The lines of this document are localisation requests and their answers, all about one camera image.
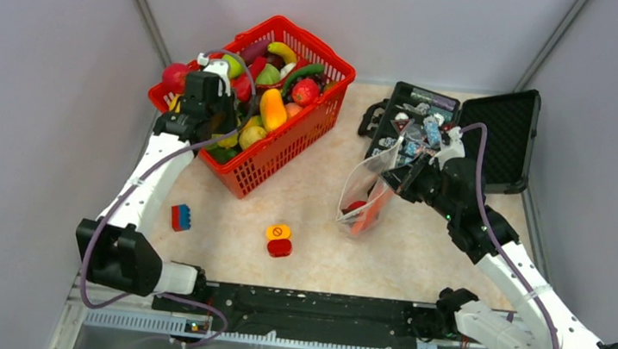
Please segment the red toy apple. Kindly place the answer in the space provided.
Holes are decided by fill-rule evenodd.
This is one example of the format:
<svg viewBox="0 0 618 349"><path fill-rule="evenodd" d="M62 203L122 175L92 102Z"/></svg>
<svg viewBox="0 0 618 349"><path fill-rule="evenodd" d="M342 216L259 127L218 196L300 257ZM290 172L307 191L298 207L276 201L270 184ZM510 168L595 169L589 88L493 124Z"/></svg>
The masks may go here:
<svg viewBox="0 0 618 349"><path fill-rule="evenodd" d="M364 205L366 205L365 200L356 200L354 202L351 202L349 205L347 205L345 208L341 209L340 211L343 215L346 215L355 210L362 208Z"/></svg>
<svg viewBox="0 0 618 349"><path fill-rule="evenodd" d="M185 78L190 73L190 67L183 63L171 63L162 73L161 82L166 90L175 95L183 94Z"/></svg>

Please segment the yellow orange toy mango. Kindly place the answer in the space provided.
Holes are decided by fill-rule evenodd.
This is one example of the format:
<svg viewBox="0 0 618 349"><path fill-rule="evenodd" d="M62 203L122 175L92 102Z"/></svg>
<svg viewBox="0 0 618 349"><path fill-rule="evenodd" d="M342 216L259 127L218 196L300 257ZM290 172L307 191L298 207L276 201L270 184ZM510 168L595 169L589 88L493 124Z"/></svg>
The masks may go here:
<svg viewBox="0 0 618 349"><path fill-rule="evenodd" d="M259 101L259 111L263 127L272 132L282 127L288 120L288 113L278 89L266 90Z"/></svg>

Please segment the clear zip top bag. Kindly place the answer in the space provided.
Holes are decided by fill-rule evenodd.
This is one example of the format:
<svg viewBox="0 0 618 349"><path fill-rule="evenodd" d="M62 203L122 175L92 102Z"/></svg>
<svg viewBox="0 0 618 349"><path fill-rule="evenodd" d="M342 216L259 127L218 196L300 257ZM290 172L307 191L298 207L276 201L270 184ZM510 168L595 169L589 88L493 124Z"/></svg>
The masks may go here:
<svg viewBox="0 0 618 349"><path fill-rule="evenodd" d="M355 168L353 168L349 177L346 179L343 191L340 194L335 221L340 227L340 230L349 238L358 238L364 234L362 233L361 235L355 237L351 231L351 227L353 226L359 212L358 210L355 210L349 214L343 215L340 210L356 200L365 200L367 202L368 196L376 188L378 188L378 191L388 189L392 190L392 188L381 178L381 173L384 171L390 171L391 169L397 167L397 163L400 158L400 150L404 149L408 143L402 136L398 138L387 137L386 140L389 142L389 145L383 148L375 147L374 153L369 158L365 158L357 164Z"/></svg>

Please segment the orange toy carrot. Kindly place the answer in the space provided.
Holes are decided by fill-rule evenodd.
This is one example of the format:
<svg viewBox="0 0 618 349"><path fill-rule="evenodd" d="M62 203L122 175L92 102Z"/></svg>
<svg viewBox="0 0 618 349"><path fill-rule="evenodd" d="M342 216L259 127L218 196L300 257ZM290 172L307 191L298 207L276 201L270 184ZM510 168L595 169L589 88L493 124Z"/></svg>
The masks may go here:
<svg viewBox="0 0 618 349"><path fill-rule="evenodd" d="M362 205L356 220L351 227L352 234L357 237L378 224L380 215L386 210L395 193L391 190L373 190L366 204Z"/></svg>

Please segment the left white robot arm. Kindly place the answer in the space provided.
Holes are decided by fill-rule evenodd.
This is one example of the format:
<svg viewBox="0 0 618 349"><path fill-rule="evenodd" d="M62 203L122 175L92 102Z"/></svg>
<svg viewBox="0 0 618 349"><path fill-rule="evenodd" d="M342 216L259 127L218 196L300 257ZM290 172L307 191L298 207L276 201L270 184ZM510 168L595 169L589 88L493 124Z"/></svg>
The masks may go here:
<svg viewBox="0 0 618 349"><path fill-rule="evenodd" d="M96 219L83 219L76 229L83 283L138 296L171 293L189 313L207 300L207 290L198 283L203 273L196 266L165 261L148 235L167 194L199 150L238 127L229 62L206 53L198 62L202 68L187 74L175 108L156 118L121 192Z"/></svg>

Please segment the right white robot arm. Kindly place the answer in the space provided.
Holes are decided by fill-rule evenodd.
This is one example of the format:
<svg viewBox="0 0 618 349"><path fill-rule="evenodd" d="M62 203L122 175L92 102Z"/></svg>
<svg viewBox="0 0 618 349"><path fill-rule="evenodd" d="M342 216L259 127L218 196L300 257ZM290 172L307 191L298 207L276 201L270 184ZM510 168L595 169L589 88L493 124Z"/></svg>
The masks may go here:
<svg viewBox="0 0 618 349"><path fill-rule="evenodd" d="M425 203L446 219L452 243L510 300L526 329L500 317L468 289L440 292L434 326L443 337L461 334L486 349L618 349L592 333L541 276L518 233L486 203L475 161L444 165L416 159L381 173L402 199Z"/></svg>

